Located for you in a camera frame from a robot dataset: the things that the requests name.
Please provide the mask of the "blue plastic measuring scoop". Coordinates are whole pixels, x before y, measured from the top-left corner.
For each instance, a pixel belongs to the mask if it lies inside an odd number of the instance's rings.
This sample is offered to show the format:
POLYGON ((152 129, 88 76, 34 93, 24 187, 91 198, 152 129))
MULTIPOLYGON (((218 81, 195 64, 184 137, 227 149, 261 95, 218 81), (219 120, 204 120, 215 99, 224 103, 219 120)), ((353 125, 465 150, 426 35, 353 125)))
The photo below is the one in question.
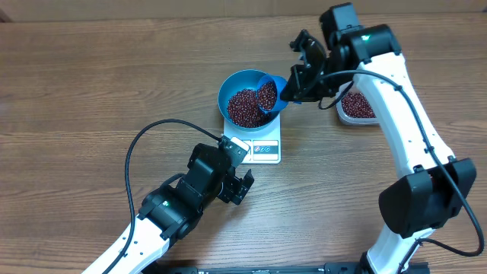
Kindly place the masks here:
POLYGON ((264 113, 279 113, 288 106, 288 101, 280 98, 287 81, 281 76, 264 74, 264 76, 258 81, 257 93, 259 93, 262 87, 266 84, 271 84, 274 87, 275 103, 273 104, 272 108, 265 108, 264 104, 260 102, 258 103, 258 106, 264 113))

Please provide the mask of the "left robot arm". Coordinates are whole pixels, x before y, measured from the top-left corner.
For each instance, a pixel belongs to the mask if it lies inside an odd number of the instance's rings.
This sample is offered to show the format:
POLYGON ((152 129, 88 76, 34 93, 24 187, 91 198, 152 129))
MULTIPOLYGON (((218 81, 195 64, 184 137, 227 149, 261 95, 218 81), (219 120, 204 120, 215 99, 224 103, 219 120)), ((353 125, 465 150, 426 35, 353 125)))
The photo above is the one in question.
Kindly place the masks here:
POLYGON ((133 235, 126 228, 84 274, 141 273, 197 226, 212 201, 241 204, 254 178, 250 171, 239 178, 235 169, 250 152, 250 143, 237 137, 223 136, 217 147, 195 146, 188 172, 149 193, 135 216, 133 235))

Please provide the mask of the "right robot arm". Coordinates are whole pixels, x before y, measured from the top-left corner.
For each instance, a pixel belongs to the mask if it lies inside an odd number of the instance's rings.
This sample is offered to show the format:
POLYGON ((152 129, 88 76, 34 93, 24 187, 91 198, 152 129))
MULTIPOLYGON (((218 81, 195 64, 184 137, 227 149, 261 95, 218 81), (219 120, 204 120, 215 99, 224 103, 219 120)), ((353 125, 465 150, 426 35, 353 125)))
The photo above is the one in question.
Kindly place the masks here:
POLYGON ((433 127, 410 81, 406 60, 385 24, 364 27, 351 3, 320 16, 324 41, 302 30, 290 46, 301 54, 282 101, 337 98, 353 84, 366 97, 386 137, 397 181, 379 196, 384 227, 357 263, 327 263, 328 273, 427 273, 411 265, 417 249, 460 211, 476 179, 469 159, 459 160, 433 127))

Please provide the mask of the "red adzuki beans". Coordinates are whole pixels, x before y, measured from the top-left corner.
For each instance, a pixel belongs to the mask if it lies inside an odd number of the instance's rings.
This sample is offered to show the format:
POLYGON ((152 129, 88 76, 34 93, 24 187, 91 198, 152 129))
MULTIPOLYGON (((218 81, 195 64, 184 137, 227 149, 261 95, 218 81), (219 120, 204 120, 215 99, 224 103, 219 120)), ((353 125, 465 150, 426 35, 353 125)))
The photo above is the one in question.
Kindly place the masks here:
POLYGON ((233 95, 227 106, 231 121, 244 128, 264 126, 272 120, 270 110, 277 101, 277 89, 272 81, 258 90, 243 89, 233 95))

